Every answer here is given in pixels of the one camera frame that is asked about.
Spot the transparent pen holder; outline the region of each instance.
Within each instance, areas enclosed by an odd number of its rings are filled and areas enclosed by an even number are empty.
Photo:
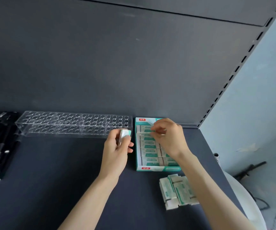
[[[25,111],[16,124],[25,136],[107,138],[112,129],[133,130],[126,115]]]

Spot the hand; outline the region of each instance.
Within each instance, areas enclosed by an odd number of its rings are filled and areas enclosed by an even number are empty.
[[[168,118],[160,119],[154,123],[151,130],[155,131],[151,132],[151,135],[174,160],[178,161],[181,154],[191,153],[181,125],[176,124]]]
[[[120,147],[117,145],[117,139],[120,136],[121,129],[113,129],[109,132],[108,138],[104,144],[103,158],[99,178],[109,178],[118,181],[120,174],[125,168],[127,162],[127,153],[132,153],[134,143],[131,142],[129,135],[122,139]]]

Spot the black line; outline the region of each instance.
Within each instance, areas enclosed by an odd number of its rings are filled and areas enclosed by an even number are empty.
[[[123,6],[123,7],[134,8],[134,9],[151,10],[151,11],[156,11],[156,12],[161,12],[161,13],[168,13],[168,14],[176,14],[176,15],[182,15],[182,16],[195,17],[195,18],[210,19],[210,20],[216,20],[216,21],[221,21],[221,22],[238,23],[238,24],[242,24],[242,25],[263,27],[263,25],[255,25],[255,24],[250,24],[250,23],[240,23],[240,22],[236,22],[236,21],[208,18],[208,17],[196,16],[196,15],[190,15],[190,14],[175,13],[175,12],[171,12],[171,11],[150,9],[150,8],[145,8],[145,7],[125,5],[125,4],[110,3],[110,2],[105,2],[105,1],[98,1],[98,0],[83,0],[83,1],[90,1],[90,2],[96,2],[96,3],[102,3],[102,4],[109,4],[109,5],[117,5],[117,6]]]

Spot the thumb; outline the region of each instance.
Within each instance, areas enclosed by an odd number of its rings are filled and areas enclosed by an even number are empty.
[[[151,132],[151,136],[157,141],[160,143],[160,139],[163,137],[162,135],[158,134],[157,132],[155,131],[152,131]]]
[[[129,135],[126,135],[125,137],[123,137],[121,139],[121,145],[119,147],[119,151],[127,153],[127,148],[130,142],[131,142],[131,137]]]

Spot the person's right hand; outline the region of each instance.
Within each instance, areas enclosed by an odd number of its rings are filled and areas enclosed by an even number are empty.
[[[174,160],[178,160],[182,154],[191,153],[181,125],[172,120],[160,119],[151,127],[151,135],[163,146],[166,153]]]

